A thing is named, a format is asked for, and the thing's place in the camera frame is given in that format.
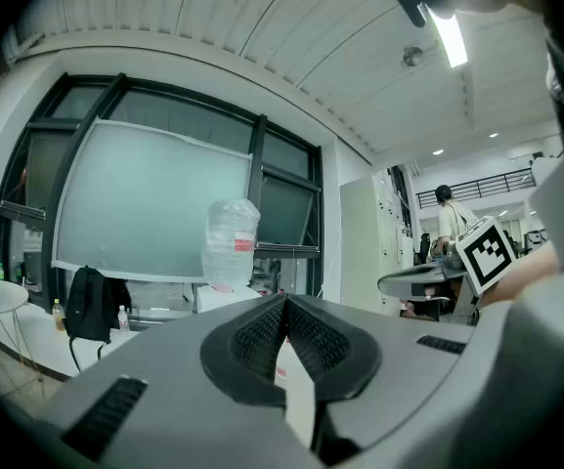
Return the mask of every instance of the fluorescent light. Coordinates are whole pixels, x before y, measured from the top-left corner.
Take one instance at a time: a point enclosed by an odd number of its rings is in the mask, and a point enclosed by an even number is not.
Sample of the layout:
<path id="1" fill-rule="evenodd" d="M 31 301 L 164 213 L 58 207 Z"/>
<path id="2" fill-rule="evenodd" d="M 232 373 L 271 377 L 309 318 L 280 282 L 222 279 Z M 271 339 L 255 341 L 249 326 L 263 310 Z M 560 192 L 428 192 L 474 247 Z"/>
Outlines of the fluorescent light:
<path id="1" fill-rule="evenodd" d="M 449 20 L 443 20 L 436 16 L 431 9 L 427 8 L 431 19 L 434 20 L 442 43 L 447 51 L 449 63 L 451 67 L 456 67 L 464 63 L 468 63 L 468 56 L 466 56 L 466 47 L 464 46 L 464 39 L 461 37 L 459 30 L 459 23 L 457 17 L 454 15 Z"/>

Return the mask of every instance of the black backpack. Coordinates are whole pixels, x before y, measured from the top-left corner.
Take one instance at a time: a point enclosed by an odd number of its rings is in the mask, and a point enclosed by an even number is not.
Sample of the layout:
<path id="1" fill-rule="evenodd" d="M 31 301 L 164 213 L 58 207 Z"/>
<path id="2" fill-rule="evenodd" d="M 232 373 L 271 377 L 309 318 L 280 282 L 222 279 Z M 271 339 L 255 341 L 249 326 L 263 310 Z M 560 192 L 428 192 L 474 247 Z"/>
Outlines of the black backpack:
<path id="1" fill-rule="evenodd" d="M 131 309 L 132 302 L 123 279 L 106 278 L 99 271 L 88 266 L 75 273 L 66 301 L 65 328 L 70 337 L 68 348 L 75 366 L 79 364 L 73 352 L 76 337 L 102 341 L 97 350 L 97 359 L 102 349 L 109 344 L 109 330 L 118 328 L 118 306 Z"/>

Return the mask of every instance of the white box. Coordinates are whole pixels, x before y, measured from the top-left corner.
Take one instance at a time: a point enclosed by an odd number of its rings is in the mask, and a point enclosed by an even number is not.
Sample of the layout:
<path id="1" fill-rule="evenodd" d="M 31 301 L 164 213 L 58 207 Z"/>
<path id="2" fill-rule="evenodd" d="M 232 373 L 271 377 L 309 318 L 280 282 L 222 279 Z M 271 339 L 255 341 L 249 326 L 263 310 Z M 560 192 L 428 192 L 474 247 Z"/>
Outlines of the white box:
<path id="1" fill-rule="evenodd" d="M 477 295 L 499 281 L 516 262 L 514 251 L 492 216 L 482 217 L 456 240 L 456 250 Z"/>

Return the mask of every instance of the person in white shirt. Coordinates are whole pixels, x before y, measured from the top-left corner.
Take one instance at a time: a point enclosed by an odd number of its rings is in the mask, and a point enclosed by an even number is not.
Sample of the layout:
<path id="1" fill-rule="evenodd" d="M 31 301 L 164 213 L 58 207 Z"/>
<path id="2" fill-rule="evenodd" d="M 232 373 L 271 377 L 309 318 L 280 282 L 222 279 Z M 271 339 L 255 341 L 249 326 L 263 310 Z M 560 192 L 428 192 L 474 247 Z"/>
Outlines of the person in white shirt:
<path id="1" fill-rule="evenodd" d="M 458 235 L 479 221 L 475 214 L 454 200 L 449 186 L 443 184 L 436 188 L 436 199 L 442 209 L 438 214 L 438 242 L 431 251 L 433 257 L 442 252 L 445 243 L 456 239 Z"/>

